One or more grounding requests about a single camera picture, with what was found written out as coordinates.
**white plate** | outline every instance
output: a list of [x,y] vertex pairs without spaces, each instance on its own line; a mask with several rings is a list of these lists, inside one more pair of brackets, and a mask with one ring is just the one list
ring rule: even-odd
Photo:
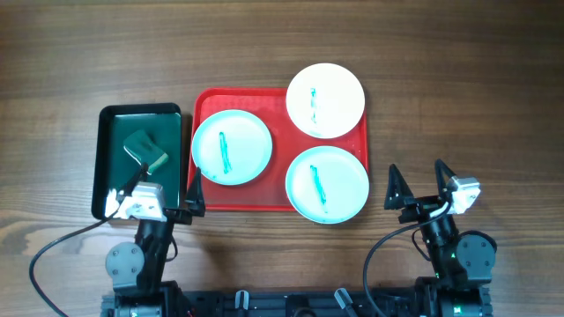
[[[221,133],[226,144],[226,165]],[[192,140],[194,164],[202,169],[205,178],[221,185],[240,185],[254,179],[268,165],[271,154],[268,128],[255,115],[242,110],[226,110],[210,116],[198,127]]]
[[293,124],[318,138],[342,136],[353,129],[362,117],[364,102],[359,79],[332,63],[318,63],[300,71],[286,93]]
[[[316,168],[325,205],[311,166]],[[354,217],[366,203],[369,187],[364,166],[351,153],[334,146],[304,151],[286,174],[286,193],[292,206],[320,224],[337,224]]]

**wood grain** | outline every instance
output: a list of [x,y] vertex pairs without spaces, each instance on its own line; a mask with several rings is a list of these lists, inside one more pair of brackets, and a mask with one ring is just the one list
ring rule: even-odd
[[[361,287],[368,249],[399,227],[388,165],[416,195],[433,162],[475,175],[457,218],[499,244],[496,316],[564,315],[564,8],[499,1],[7,1],[0,6],[0,315],[53,315],[27,278],[48,241],[92,223],[97,121],[107,105],[173,101],[211,86],[286,86],[339,63],[367,95],[372,194],[343,225],[293,213],[208,213],[178,226],[165,278],[184,290]],[[107,251],[135,227],[63,243],[37,276],[70,315],[111,292]],[[409,237],[378,251],[371,284],[433,274]]]

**wooden surface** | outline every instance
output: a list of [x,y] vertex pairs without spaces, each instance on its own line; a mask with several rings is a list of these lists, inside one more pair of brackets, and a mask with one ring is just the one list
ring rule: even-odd
[[[389,164],[416,195],[431,195],[442,158],[482,183],[456,221],[498,242],[495,315],[563,315],[564,10],[532,3],[4,2],[0,315],[53,315],[28,263],[93,221],[104,106],[173,101],[189,114],[206,87],[286,86],[319,62],[345,66],[365,88],[364,210],[334,226],[294,213],[210,212],[176,227],[180,255],[165,278],[184,290],[359,289],[368,249],[399,227],[398,213],[382,208]],[[111,292],[106,253],[134,232],[104,225],[55,247],[38,263],[39,283],[68,314],[97,316]],[[431,274],[404,234],[378,251],[369,278],[410,285]]]

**black cable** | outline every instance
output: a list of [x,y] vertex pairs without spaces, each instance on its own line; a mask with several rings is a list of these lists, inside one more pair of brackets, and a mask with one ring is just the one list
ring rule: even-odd
[[115,214],[117,213],[114,212],[113,214],[111,214],[109,217],[100,220],[99,222],[93,224],[93,225],[89,225],[86,228],[82,228],[80,230],[76,230],[75,232],[71,232],[69,234],[66,234],[64,236],[62,236],[59,239],[53,240],[50,243],[48,243],[45,247],[43,247],[41,250],[39,250],[39,252],[33,257],[32,261],[29,263],[29,279],[32,281],[32,285],[35,288],[35,290],[37,291],[37,293],[39,294],[39,296],[41,296],[41,298],[45,301],[45,303],[47,303],[47,305],[49,305],[49,307],[51,307],[51,309],[53,309],[55,311],[55,313],[57,313],[59,316],[63,316],[63,317],[68,317],[68,315],[66,313],[63,313],[63,311],[61,309],[59,309],[59,307],[57,307],[55,305],[55,303],[53,303],[51,301],[51,299],[49,299],[47,297],[47,295],[45,295],[45,292],[41,289],[41,287],[39,286],[39,284],[37,283],[37,281],[35,280],[35,274],[33,272],[33,269],[35,268],[35,263],[37,262],[37,260],[39,260],[39,257],[42,256],[45,252],[47,252],[47,250],[49,250],[51,247],[54,247],[55,245],[65,241],[68,238],[72,238],[74,236],[79,235],[80,233],[84,233],[87,232],[89,230],[92,230],[100,225],[105,224],[109,219],[111,219]]
[[417,251],[419,251],[419,253],[421,254],[421,256],[423,256],[423,259],[425,259],[425,261],[430,262],[431,258],[425,254],[425,252],[423,252],[423,250],[421,250],[421,248],[419,247],[419,245],[417,244],[417,241],[415,241],[415,233],[417,233],[418,231],[421,231],[421,228],[414,230],[412,233],[412,242],[413,245],[415,246],[415,248],[417,249]]
[[171,238],[174,246],[174,256],[170,259],[167,259],[166,262],[171,262],[172,260],[176,259],[176,256],[178,256],[178,246],[176,245],[176,240],[174,239],[174,236],[172,236]]
[[380,317],[386,317],[386,315],[382,312],[382,310],[380,310],[380,308],[378,307],[378,305],[374,302],[374,299],[372,299],[372,295],[370,294],[370,290],[368,289],[368,280],[367,280],[367,274],[368,274],[368,264],[370,264],[370,259],[372,259],[372,255],[374,254],[374,252],[376,252],[376,250],[378,249],[378,247],[380,247],[382,244],[384,244],[384,242],[386,242],[387,240],[397,236],[400,233],[406,232],[406,231],[410,231],[413,229],[417,229],[422,227],[423,225],[429,225],[434,221],[437,221],[443,217],[445,217],[446,215],[449,214],[449,210],[450,210],[450,200],[447,201],[447,208],[445,208],[445,210],[443,212],[441,212],[441,214],[437,217],[433,217],[429,220],[427,220],[424,223],[421,224],[413,224],[413,225],[408,225],[405,226],[403,228],[397,229],[392,233],[387,234],[385,237],[381,238],[380,241],[378,241],[378,243],[376,243],[371,249],[370,252],[368,252],[367,255],[367,259],[364,261],[364,269],[362,271],[362,284],[364,286],[364,292],[367,294],[367,298],[368,298],[368,302],[370,303],[370,305],[372,306],[372,308],[374,308],[374,310],[376,311],[376,314]]

